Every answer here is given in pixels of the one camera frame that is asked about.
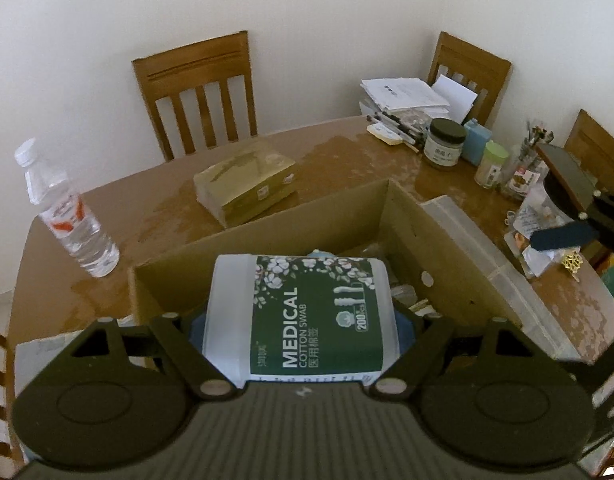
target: cardboard box flap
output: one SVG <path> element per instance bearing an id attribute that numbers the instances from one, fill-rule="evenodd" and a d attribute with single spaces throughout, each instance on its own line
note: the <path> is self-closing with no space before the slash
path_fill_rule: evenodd
<path id="1" fill-rule="evenodd" d="M 202 238 L 130 270 L 132 312 L 145 323 L 188 312 L 208 297 L 220 254 L 340 254 L 379 241 L 398 279 L 456 322 L 495 316 L 520 326 L 504 298 L 443 229 L 396 182 L 379 180 Z M 434 285 L 422 284 L 427 270 Z"/>
<path id="2" fill-rule="evenodd" d="M 380 220 L 380 241 L 394 272 L 413 285 L 420 298 L 428 298 L 434 308 L 456 322 L 484 325 L 500 316 L 522 326 L 509 307 L 471 259 L 428 215 L 411 195 L 390 181 Z M 432 286 L 421 280 L 426 270 Z"/>
<path id="3" fill-rule="evenodd" d="M 316 248 L 337 254 L 374 239 L 388 185 L 380 180 L 325 196 L 202 238 L 133 268 L 131 280 L 148 284 L 134 287 L 136 319 L 145 322 L 136 305 L 147 290 L 162 312 L 186 312 L 200 305 L 209 296 L 213 265 L 220 254 L 300 255 Z"/>

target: white bottle cap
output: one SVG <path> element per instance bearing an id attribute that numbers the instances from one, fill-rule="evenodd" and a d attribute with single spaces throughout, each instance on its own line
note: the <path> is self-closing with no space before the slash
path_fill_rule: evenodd
<path id="1" fill-rule="evenodd" d="M 38 158 L 38 151 L 36 150 L 36 139 L 29 139 L 22 143 L 22 145 L 14 153 L 16 162 L 23 168 L 29 166 L 36 158 Z"/>

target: screw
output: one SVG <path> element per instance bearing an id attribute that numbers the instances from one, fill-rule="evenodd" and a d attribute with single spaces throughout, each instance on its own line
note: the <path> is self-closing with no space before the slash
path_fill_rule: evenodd
<path id="1" fill-rule="evenodd" d="M 221 397 L 231 391 L 231 385 L 223 379 L 209 379 L 200 385 L 200 391 L 207 396 Z"/>
<path id="2" fill-rule="evenodd" d="M 399 395 L 407 389 L 407 383 L 396 377 L 380 379 L 376 383 L 376 390 L 385 395 Z"/>

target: tissue box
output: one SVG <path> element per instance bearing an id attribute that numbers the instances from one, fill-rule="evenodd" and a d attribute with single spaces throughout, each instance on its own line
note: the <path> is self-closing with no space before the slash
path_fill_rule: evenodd
<path id="1" fill-rule="evenodd" d="M 244 224 L 295 191 L 294 164 L 258 140 L 194 176 L 198 202 L 223 227 Z"/>

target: gold ornament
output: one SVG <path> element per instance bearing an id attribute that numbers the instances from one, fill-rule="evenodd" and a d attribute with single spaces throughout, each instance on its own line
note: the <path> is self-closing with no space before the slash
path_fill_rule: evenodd
<path id="1" fill-rule="evenodd" d="M 580 253 L 578 251 L 571 251 L 569 253 L 565 253 L 565 255 L 562 257 L 561 263 L 565 267 L 565 269 L 571 272 L 571 275 L 574 277 L 574 279 L 578 283 L 580 283 L 580 278 L 578 278 L 578 276 L 576 275 L 576 273 L 578 272 L 578 270 L 580 270 L 580 267 L 583 264 L 583 259 L 582 256 L 580 256 Z"/>

